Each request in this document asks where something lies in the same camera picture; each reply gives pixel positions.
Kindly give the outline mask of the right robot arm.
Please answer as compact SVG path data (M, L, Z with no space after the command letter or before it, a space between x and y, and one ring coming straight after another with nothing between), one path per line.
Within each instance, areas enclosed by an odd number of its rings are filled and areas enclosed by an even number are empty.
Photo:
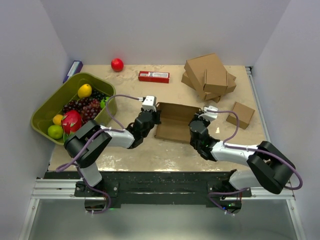
M208 126L213 116L203 111L194 114L189 122L190 145L205 160L227 161L249 167L234 170L223 183L223 192L230 197L240 190L262 187L273 194L280 194L296 172L295 165L272 143L262 141L258 145L228 144L210 136Z

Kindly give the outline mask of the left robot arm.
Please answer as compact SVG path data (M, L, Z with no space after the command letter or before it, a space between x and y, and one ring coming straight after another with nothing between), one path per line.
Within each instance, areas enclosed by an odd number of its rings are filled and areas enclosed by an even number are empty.
M64 148L76 164L81 177L87 182L86 191L99 196L104 190L103 177L96 160L106 147L134 149L143 143L155 125L161 123L160 110L142 110L125 129L113 129L88 121L64 142Z

